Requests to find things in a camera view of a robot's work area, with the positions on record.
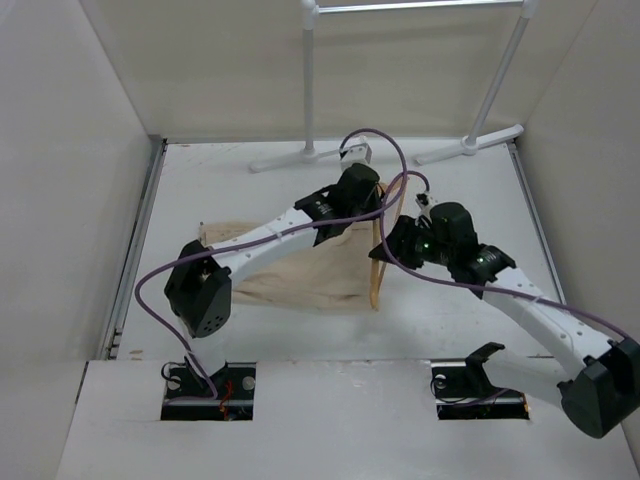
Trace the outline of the wooden clothes hanger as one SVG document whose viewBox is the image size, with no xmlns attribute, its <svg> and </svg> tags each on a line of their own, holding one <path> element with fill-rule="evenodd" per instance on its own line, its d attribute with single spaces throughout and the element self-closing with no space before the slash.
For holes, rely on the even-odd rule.
<svg viewBox="0 0 640 480">
<path fill-rule="evenodd" d="M 398 219 L 405 200 L 405 187 L 402 187 L 397 181 L 394 181 L 391 185 L 380 183 L 378 185 L 378 192 L 383 194 L 384 197 L 391 196 L 395 192 L 400 193 L 398 206 L 395 208 L 395 219 Z M 372 222 L 372 246 L 378 246 L 382 241 L 380 232 L 380 219 L 375 219 Z M 379 310 L 380 306 L 380 291 L 386 272 L 386 264 L 380 260 L 370 260 L 370 281 L 369 281 L 369 302 L 374 311 Z"/>
</svg>

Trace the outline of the beige cargo trousers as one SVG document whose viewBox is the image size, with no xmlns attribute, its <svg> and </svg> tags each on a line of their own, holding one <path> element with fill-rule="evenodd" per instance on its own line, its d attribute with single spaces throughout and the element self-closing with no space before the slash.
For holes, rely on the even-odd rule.
<svg viewBox="0 0 640 480">
<path fill-rule="evenodd" d="M 320 311 L 379 308 L 383 274 L 368 257 L 379 234 L 371 222 L 356 223 L 339 237 L 288 255 L 234 287 L 238 304 Z"/>
</svg>

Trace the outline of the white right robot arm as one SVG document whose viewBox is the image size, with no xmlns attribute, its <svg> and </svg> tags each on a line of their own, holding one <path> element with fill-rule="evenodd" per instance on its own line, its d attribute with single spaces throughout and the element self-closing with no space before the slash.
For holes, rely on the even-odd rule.
<svg viewBox="0 0 640 480">
<path fill-rule="evenodd" d="M 528 393 L 561 409 L 586 435 L 600 439 L 639 408 L 639 344 L 592 329 L 582 314 L 549 300 L 499 248 L 479 241 L 459 203 L 402 215 L 370 258 L 410 271 L 443 266 L 451 285 L 513 320 L 549 353 L 536 361 L 489 342 L 465 359 L 464 384 L 475 402 L 500 389 Z"/>
</svg>

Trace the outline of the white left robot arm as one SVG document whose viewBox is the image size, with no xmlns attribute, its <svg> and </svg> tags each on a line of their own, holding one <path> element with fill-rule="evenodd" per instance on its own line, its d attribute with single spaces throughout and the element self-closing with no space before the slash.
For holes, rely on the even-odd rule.
<svg viewBox="0 0 640 480">
<path fill-rule="evenodd" d="M 355 163 L 335 184 L 295 202 L 276 219 L 217 244 L 186 244 L 179 258 L 197 260 L 173 267 L 164 287 L 171 311 L 191 338 L 186 361 L 190 386 L 206 399 L 224 387 L 226 365 L 218 331 L 231 315 L 232 290 L 259 270 L 299 251 L 341 236 L 381 207 L 375 170 Z"/>
</svg>

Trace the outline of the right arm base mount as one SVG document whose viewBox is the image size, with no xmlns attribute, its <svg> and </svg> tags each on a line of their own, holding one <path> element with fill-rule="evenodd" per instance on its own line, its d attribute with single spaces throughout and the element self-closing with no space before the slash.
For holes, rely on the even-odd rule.
<svg viewBox="0 0 640 480">
<path fill-rule="evenodd" d="M 477 380 L 463 361 L 431 364 L 429 388 L 439 420 L 529 420 L 524 394 Z"/>
</svg>

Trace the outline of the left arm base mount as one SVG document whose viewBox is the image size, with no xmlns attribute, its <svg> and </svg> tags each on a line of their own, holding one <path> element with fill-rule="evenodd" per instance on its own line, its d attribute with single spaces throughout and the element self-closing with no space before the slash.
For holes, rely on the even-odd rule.
<svg viewBox="0 0 640 480">
<path fill-rule="evenodd" d="M 251 421 L 256 391 L 255 363 L 227 363 L 211 377 L 217 390 L 186 363 L 167 362 L 161 369 L 165 381 L 160 419 L 164 421 Z"/>
</svg>

